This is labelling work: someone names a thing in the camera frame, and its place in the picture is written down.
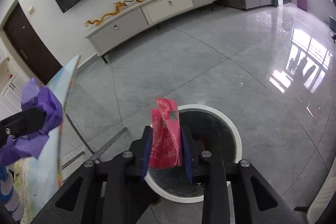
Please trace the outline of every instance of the golden tiger figurine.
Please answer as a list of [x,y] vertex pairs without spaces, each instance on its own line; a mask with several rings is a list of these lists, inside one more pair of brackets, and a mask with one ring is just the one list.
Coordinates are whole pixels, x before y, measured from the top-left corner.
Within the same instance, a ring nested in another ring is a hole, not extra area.
[[123,7],[126,7],[127,4],[126,2],[132,2],[134,0],[125,0],[124,2],[117,2],[117,3],[114,3],[115,5],[115,11],[112,12],[112,13],[107,13],[107,14],[104,14],[101,19],[95,19],[95,20],[88,20],[87,22],[85,22],[85,27],[87,27],[89,24],[93,25],[93,24],[96,24],[96,25],[100,25],[104,18],[107,17],[107,16],[114,16],[118,13],[120,13],[120,10],[123,8]]

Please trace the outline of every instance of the purple tissue paper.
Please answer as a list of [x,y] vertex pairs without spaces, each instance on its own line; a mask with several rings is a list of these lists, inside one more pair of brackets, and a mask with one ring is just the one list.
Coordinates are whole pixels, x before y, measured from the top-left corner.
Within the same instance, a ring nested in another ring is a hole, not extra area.
[[46,114],[42,128],[15,140],[13,136],[9,136],[7,143],[0,149],[0,166],[7,166],[21,158],[31,156],[37,159],[49,138],[49,131],[61,124],[62,104],[50,88],[46,86],[38,88],[36,79],[32,78],[22,90],[21,109],[24,111],[35,106]]

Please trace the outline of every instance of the gray tile floor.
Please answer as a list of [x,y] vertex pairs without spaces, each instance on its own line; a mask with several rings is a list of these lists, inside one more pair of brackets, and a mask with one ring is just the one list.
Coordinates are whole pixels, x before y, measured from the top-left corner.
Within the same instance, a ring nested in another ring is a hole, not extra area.
[[[236,125],[243,158],[291,208],[306,206],[336,153],[334,54],[328,25],[291,4],[203,7],[121,44],[107,65],[90,65],[76,77],[68,110],[96,149],[129,129],[103,155],[110,160],[141,137],[156,97],[216,108]],[[83,149],[66,122],[62,162]],[[89,156],[85,150],[63,176]],[[200,223],[201,208],[165,201],[139,223]]]

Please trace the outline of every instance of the metal rod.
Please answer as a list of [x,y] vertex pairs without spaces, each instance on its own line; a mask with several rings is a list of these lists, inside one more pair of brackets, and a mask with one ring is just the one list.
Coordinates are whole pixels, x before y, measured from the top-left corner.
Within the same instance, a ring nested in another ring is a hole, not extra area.
[[103,154],[119,137],[127,131],[127,127],[124,127],[121,131],[118,132],[112,139],[110,139],[106,144],[104,144],[97,152],[95,152],[89,160],[97,160],[101,154]]
[[67,168],[70,164],[72,164],[75,160],[77,160],[81,155],[84,155],[84,151],[80,152],[78,155],[74,156],[71,160],[66,162],[65,164],[62,165],[61,169],[64,170]]
[[91,147],[91,145],[85,140],[84,134],[83,132],[80,130],[80,128],[78,127],[78,125],[76,124],[74,118],[70,115],[70,113],[68,111],[65,112],[66,117],[69,120],[69,123],[71,124],[72,128],[76,131],[77,135],[79,136],[79,138],[82,140],[82,142],[85,144],[85,146],[88,148],[88,150],[94,155],[96,153],[96,151]]

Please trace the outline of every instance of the white tv stand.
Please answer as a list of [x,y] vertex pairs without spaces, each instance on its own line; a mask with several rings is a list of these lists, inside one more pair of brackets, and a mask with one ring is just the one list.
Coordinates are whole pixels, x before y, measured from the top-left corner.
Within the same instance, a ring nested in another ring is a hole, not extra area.
[[107,63],[104,55],[136,34],[171,17],[209,5],[216,0],[145,0],[128,6],[99,26],[92,26],[85,37]]

